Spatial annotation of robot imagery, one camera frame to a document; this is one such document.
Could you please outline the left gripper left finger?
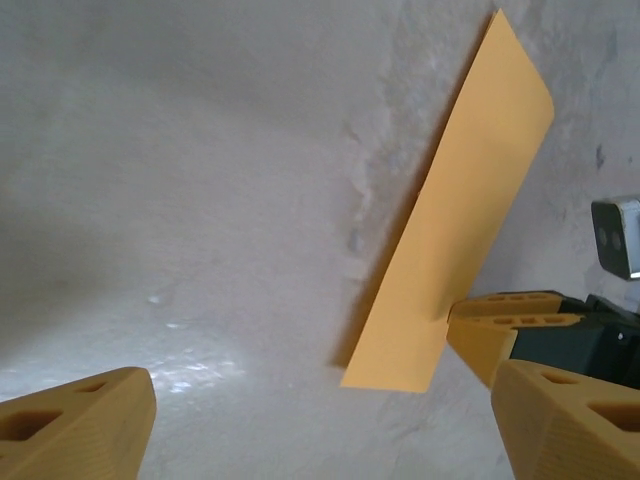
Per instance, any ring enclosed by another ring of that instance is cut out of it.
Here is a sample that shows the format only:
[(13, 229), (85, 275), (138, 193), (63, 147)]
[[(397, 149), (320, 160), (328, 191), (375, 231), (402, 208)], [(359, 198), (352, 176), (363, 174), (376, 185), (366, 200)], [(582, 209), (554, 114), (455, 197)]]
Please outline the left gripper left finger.
[(149, 372), (125, 367), (1, 403), (3, 479), (135, 479), (156, 417)]

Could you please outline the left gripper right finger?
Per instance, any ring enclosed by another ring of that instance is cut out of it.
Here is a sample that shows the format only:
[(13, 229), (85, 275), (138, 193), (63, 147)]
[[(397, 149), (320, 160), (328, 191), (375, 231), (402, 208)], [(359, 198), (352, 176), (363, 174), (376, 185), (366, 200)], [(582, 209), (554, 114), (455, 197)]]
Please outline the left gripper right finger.
[(523, 360), (499, 367), (492, 409), (517, 479), (637, 479), (639, 391)]

